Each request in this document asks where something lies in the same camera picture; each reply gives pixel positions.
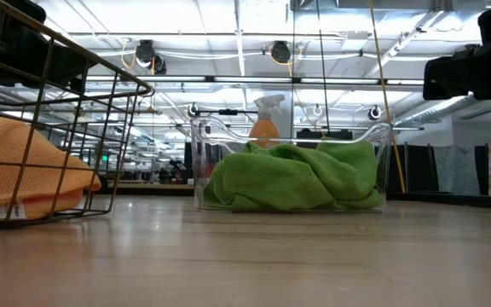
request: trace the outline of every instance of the orange towel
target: orange towel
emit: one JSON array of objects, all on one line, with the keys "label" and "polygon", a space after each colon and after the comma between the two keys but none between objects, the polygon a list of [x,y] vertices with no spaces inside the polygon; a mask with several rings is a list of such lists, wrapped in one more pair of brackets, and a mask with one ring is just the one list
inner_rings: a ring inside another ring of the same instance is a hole
[{"label": "orange towel", "polygon": [[[0,162],[22,162],[29,131],[30,125],[0,118]],[[63,166],[65,156],[65,152],[56,148],[41,133],[34,132],[28,164]],[[69,157],[67,166],[88,168],[74,156]],[[10,202],[19,171],[19,166],[0,165],[0,205]],[[83,197],[83,189],[89,188],[92,172],[66,170],[56,204],[57,211],[78,205]],[[26,167],[16,199],[24,204],[28,219],[44,217],[50,213],[60,175],[59,169]],[[96,191],[100,187],[100,180],[96,176],[91,189]]]}]

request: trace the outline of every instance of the spray bottle trigger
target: spray bottle trigger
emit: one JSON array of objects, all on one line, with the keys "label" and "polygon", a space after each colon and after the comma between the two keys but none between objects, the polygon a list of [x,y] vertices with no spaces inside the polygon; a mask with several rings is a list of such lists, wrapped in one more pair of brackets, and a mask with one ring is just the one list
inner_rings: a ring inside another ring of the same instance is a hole
[{"label": "spray bottle trigger", "polygon": [[283,115],[283,112],[281,111],[280,106],[274,106],[274,110],[278,111],[280,115]]}]

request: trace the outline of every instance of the towel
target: towel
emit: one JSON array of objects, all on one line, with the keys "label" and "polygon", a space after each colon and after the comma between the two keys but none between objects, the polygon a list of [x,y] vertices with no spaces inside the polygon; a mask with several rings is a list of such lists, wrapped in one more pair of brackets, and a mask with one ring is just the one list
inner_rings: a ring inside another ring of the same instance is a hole
[{"label": "towel", "polygon": [[[0,162],[22,162],[30,127],[17,120],[0,117]],[[65,156],[65,152],[55,147],[41,133],[34,131],[28,164],[63,166]],[[89,168],[73,156],[69,157],[67,165]],[[11,201],[19,170],[19,166],[0,165],[0,206],[6,206]],[[93,171],[66,170],[56,203],[57,211],[78,205],[83,198],[83,189],[90,187],[92,174]],[[50,213],[60,175],[59,169],[28,166],[25,168],[16,199],[24,204],[28,219],[44,217]],[[100,180],[95,177],[91,189],[96,191],[100,188]]]},{"label": "towel", "polygon": [[243,153],[216,165],[205,203],[233,211],[367,210],[380,203],[377,169],[369,142],[320,143],[316,149],[264,149],[249,142]]}]

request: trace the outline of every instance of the green microfiber towel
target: green microfiber towel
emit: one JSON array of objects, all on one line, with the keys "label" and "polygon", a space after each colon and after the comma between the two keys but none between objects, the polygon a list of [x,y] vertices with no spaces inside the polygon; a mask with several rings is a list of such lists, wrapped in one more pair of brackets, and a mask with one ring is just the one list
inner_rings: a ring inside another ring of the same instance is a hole
[{"label": "green microfiber towel", "polygon": [[372,209],[380,202],[377,169],[369,142],[320,143],[317,149],[249,142],[243,153],[216,165],[205,202],[234,211]]}]

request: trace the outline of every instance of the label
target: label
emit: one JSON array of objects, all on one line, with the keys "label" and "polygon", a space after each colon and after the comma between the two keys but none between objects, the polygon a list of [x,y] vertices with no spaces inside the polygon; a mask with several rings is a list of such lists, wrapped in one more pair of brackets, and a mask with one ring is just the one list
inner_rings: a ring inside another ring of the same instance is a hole
[{"label": "label", "polygon": [[[0,205],[0,221],[4,221],[7,217],[8,205]],[[13,210],[10,213],[10,221],[25,220],[26,210],[24,209],[24,204],[22,201],[17,200],[16,205],[13,206]]]}]

